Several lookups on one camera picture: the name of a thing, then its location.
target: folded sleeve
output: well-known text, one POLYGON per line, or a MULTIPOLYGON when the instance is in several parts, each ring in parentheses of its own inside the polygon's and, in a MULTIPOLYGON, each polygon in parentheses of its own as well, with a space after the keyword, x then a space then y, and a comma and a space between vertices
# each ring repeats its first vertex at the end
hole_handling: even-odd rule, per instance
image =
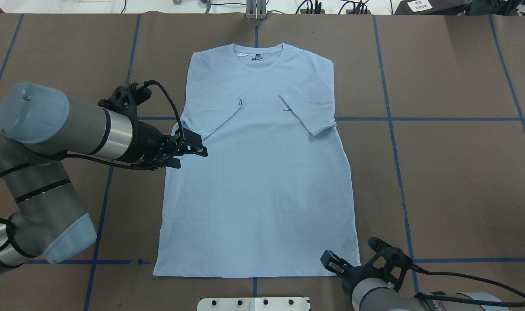
POLYGON ((241 97, 194 53, 189 63, 185 108, 181 120, 203 140, 226 123, 242 105, 241 97))
POLYGON ((335 126, 333 63, 280 94, 283 102, 312 136, 335 126))

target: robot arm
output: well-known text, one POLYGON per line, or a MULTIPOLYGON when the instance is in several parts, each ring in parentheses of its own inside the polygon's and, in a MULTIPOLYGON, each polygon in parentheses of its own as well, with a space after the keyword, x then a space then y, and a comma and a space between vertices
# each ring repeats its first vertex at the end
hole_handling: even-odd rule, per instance
POLYGON ((427 271, 414 264, 412 258, 406 256, 400 248, 394 248, 379 238, 369 238, 368 245, 375 251, 375 255, 364 266, 353 267, 329 250, 326 250, 320 258, 324 267, 337 274, 343 281, 343 290, 349 295, 355 311, 508 311, 507 307, 525 307, 525 302, 503 303, 487 293, 446 295, 443 292, 420 292, 414 298, 405 299, 398 295, 398 291, 409 270, 428 275, 470 278, 502 287, 523 298, 525 294, 484 278, 451 272, 427 271), (374 267, 374 263, 381 257, 385 259, 385 266, 374 267), (394 268, 401 270, 398 278, 391 273, 394 268))
POLYGON ((156 81, 118 87, 98 106, 63 92, 18 83, 0 108, 0 176, 19 211, 0 219, 0 274, 43 254, 57 263, 95 242, 96 233, 60 159, 86 158, 128 169, 179 168, 174 156, 207 156, 198 134, 182 128, 174 136, 137 118, 156 81), (78 154, 67 154, 67 151, 78 154), (132 165, 116 165, 84 154, 132 165))

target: wire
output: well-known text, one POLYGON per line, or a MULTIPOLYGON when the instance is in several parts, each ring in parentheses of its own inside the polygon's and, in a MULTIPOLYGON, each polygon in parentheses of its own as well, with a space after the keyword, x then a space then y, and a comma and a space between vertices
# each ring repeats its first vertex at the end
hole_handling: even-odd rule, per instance
POLYGON ((21 165, 17 165, 17 166, 15 166, 13 168, 9 168, 9 169, 7 169, 7 171, 2 171, 0 173, 0 178, 5 176, 5 175, 9 175, 9 174, 11 174, 11 173, 13 173, 15 171, 19 171, 19 170, 21 170, 23 168, 27 168, 29 166, 31 166, 29 163, 24 163, 24 164, 21 164, 21 165))
POLYGON ((353 10, 349 14, 367 14, 368 13, 368 7, 367 7, 366 4, 368 3, 368 1, 369 0, 366 0, 366 2, 362 2, 362 1, 359 1, 359 2, 356 2, 356 1, 345 1, 345 3, 339 9, 339 12, 337 13, 337 15, 341 14, 341 11, 343 10, 343 8, 348 3, 352 3, 353 4, 353 10))
MULTIPOLYGON (((499 282, 491 281, 490 279, 486 278, 480 278, 476 276, 470 276, 468 274, 462 274, 462 273, 454 273, 454 272, 433 272, 425 270, 424 268, 417 266, 416 264, 412 265, 412 270, 422 273, 428 276, 452 276, 452 277, 461 277, 461 278, 467 278, 472 279, 474 281, 484 282, 487 284, 492 284, 498 287, 502 287, 506 289, 507 291, 513 292, 516 295, 523 297, 525 299, 525 294, 518 291, 515 288, 512 288, 508 285, 504 285, 499 282)), ((517 308, 517 307, 525 307, 525 301, 524 302, 498 302, 498 301, 481 301, 481 300, 473 300, 473 299, 463 299, 463 298, 457 298, 457 297, 444 297, 444 296, 435 296, 435 295, 425 295, 423 293, 418 293, 415 297, 424 298, 424 299, 432 299, 436 301, 451 301, 451 302, 457 302, 457 303, 466 303, 468 305, 492 305, 495 307, 508 307, 508 308, 517 308)))
POLYGON ((212 2, 210 2, 210 4, 212 4, 213 6, 228 6, 230 4, 238 4, 240 6, 246 6, 247 5, 246 3, 239 3, 239 2, 228 2, 228 3, 212 3, 212 2))
POLYGON ((345 1, 343 3, 343 5, 341 6, 341 8, 339 9, 339 12, 337 13, 337 15, 341 14, 341 11, 343 10, 343 8, 349 4, 349 3, 352 3, 353 4, 353 11, 355 10, 355 6, 356 6, 356 3, 354 1, 345 1))
POLYGON ((312 6, 312 0, 304 0, 303 2, 301 2, 297 10, 295 11, 295 14, 299 13, 300 8, 302 7, 303 4, 305 4, 305 2, 306 2, 306 14, 308 14, 308 11, 309 11, 308 3, 310 3, 310 6, 312 6))

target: white cloth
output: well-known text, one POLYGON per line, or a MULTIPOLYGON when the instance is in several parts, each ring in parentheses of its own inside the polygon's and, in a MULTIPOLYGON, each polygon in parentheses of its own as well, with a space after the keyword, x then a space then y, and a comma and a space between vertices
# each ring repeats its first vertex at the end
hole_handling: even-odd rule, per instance
POLYGON ((167 169, 154 275, 327 276, 326 249, 360 264, 330 60, 226 45, 193 54, 186 94, 209 156, 167 169))

